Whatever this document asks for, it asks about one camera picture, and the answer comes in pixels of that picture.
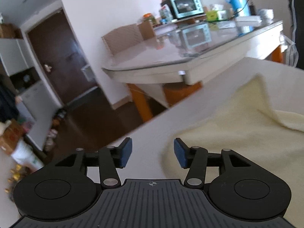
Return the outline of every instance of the door handle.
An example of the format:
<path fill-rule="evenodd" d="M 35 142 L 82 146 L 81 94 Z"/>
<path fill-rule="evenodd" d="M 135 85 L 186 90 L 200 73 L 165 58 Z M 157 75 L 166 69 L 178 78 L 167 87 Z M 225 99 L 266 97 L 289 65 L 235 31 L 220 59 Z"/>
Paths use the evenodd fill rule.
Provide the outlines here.
<path fill-rule="evenodd" d="M 44 69 L 45 69 L 45 71 L 47 71 L 48 73 L 50 73 L 50 72 L 52 71 L 52 68 L 53 68 L 53 67 L 51 67 L 51 66 L 49 66 L 49 65 L 47 65 L 47 64 L 44 65 Z"/>

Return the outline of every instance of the orange table leg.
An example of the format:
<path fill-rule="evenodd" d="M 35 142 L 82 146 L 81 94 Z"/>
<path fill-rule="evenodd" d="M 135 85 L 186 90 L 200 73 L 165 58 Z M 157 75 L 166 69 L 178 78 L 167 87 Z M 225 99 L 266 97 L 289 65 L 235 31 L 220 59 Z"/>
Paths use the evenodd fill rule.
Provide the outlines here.
<path fill-rule="evenodd" d="M 153 118 L 153 115 L 150 110 L 149 104 L 145 98 L 144 91 L 141 90 L 135 84 L 127 84 L 127 85 L 130 89 L 132 99 L 136 105 L 136 108 L 137 108 L 143 122 L 147 122 L 147 121 L 151 120 Z"/>
<path fill-rule="evenodd" d="M 280 45 L 272 52 L 271 57 L 273 62 L 283 63 L 283 53 Z"/>
<path fill-rule="evenodd" d="M 163 86 L 163 91 L 165 93 L 166 100 L 171 107 L 201 88 L 201 82 L 195 83 L 192 86 L 186 85 L 183 82 L 167 83 Z"/>

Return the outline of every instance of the chair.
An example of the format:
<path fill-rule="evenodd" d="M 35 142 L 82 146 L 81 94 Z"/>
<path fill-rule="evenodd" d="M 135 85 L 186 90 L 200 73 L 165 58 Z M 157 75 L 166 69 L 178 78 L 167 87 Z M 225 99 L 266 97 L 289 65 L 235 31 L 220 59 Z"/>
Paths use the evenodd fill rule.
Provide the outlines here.
<path fill-rule="evenodd" d="M 143 41 L 143 37 L 136 24 L 114 29 L 102 37 L 104 44 L 112 55 L 124 51 Z"/>

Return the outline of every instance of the brown box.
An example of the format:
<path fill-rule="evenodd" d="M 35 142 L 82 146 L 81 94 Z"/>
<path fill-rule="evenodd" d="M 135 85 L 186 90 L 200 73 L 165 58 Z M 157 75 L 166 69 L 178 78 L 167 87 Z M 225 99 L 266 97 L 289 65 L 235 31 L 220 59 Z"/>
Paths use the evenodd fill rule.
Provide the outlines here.
<path fill-rule="evenodd" d="M 155 37 L 155 32 L 150 21 L 144 21 L 138 25 L 139 31 L 143 40 L 151 39 Z"/>
<path fill-rule="evenodd" d="M 7 155 L 11 155 L 24 133 L 23 128 L 13 119 L 10 126 L 0 137 L 0 147 Z"/>
<path fill-rule="evenodd" d="M 12 24 L 0 24 L 0 38 L 1 39 L 14 39 L 15 31 Z"/>
<path fill-rule="evenodd" d="M 16 39 L 23 39 L 22 32 L 19 28 L 15 29 L 15 38 Z"/>

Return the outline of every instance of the brown door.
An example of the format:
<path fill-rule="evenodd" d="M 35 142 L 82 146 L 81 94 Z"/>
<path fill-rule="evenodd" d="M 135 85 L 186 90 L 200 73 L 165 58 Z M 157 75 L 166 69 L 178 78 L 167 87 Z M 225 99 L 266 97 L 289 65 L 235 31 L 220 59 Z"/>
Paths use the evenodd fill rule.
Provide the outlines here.
<path fill-rule="evenodd" d="M 52 15 L 28 33 L 42 68 L 63 103 L 96 86 L 87 81 L 86 65 L 64 12 Z"/>

